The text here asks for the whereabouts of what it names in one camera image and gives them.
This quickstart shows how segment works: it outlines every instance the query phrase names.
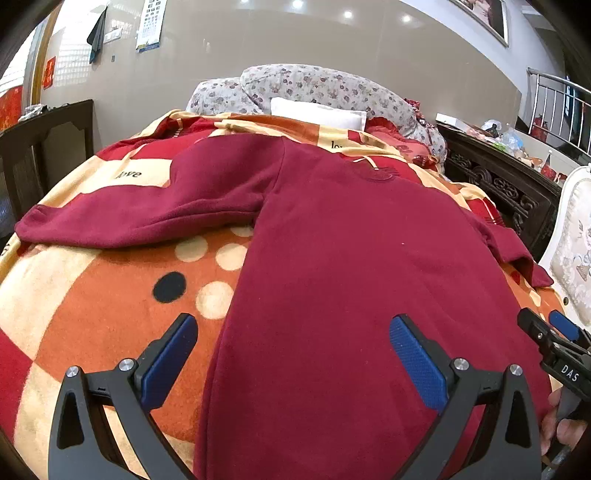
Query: floral upholstered chair back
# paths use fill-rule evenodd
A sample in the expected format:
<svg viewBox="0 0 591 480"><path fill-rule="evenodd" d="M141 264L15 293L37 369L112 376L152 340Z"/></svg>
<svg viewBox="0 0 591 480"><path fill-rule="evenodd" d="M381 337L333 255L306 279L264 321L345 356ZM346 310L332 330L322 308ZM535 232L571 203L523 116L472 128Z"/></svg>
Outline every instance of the floral upholstered chair back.
<svg viewBox="0 0 591 480"><path fill-rule="evenodd" d="M566 315L591 330L591 164L575 169L564 183L540 265L554 278Z"/></svg>
<svg viewBox="0 0 591 480"><path fill-rule="evenodd" d="M247 68L240 77L205 80L195 88L187 111L270 115L274 97L361 110L368 119L383 116L403 136L428 146L441 163L446 158L446 143L437 128L419 122L413 107L396 93L366 78L314 65L259 65Z"/></svg>

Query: dark cloth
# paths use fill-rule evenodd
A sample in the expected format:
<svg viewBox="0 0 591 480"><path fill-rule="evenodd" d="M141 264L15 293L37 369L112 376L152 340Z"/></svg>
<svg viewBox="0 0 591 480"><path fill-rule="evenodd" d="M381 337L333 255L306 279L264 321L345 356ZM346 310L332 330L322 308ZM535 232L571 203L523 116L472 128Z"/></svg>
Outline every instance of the dark cloth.
<svg viewBox="0 0 591 480"><path fill-rule="evenodd" d="M95 26L92 28L90 35L86 39L88 45L92 47L90 51L90 62L94 63L101 49L103 48L103 39L105 38L105 23L107 17L107 9L100 14Z"/></svg>
<svg viewBox="0 0 591 480"><path fill-rule="evenodd" d="M498 261L536 286L547 274L512 230L390 173L285 138L205 138L173 157L166 188L39 205L17 233L122 247L256 222L203 393L198 477L387 479L436 416L389 343L395 315L477 368L520 364L539 416L550 393Z"/></svg>

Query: blue gripper pad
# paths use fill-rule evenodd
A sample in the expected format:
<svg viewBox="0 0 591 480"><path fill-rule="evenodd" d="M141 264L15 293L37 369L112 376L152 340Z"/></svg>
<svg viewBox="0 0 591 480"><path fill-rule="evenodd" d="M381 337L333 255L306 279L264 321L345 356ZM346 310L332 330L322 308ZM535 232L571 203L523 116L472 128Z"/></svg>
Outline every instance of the blue gripper pad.
<svg viewBox="0 0 591 480"><path fill-rule="evenodd" d="M449 399L445 378L400 317L390 323L390 343L423 403L441 413Z"/></svg>
<svg viewBox="0 0 591 480"><path fill-rule="evenodd" d="M197 343L197 321L188 315L142 379L140 403L145 411L160 408Z"/></svg>
<svg viewBox="0 0 591 480"><path fill-rule="evenodd" d="M550 325L562 333L571 342L575 342L579 339L579 327L562 315L558 310L552 310L552 312L550 312L548 321L550 322Z"/></svg>

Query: black dot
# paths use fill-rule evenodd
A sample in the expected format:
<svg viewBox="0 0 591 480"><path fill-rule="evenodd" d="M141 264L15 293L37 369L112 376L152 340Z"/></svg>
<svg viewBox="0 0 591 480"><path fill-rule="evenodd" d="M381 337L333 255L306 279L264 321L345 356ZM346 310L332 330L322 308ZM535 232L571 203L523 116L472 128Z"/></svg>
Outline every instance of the black dot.
<svg viewBox="0 0 591 480"><path fill-rule="evenodd" d="M154 285L152 295L160 303L170 303L183 296L187 289L187 280L180 272L170 272L161 277Z"/></svg>

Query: red sign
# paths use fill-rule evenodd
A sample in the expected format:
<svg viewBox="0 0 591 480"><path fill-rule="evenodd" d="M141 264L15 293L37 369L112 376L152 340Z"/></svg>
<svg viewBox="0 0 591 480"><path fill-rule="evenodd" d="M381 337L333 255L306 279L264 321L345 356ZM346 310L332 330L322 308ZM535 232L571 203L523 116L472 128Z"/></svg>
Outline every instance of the red sign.
<svg viewBox="0 0 591 480"><path fill-rule="evenodd" d="M43 89L53 85L53 71L56 69L56 58L47 60L45 71L43 72Z"/></svg>

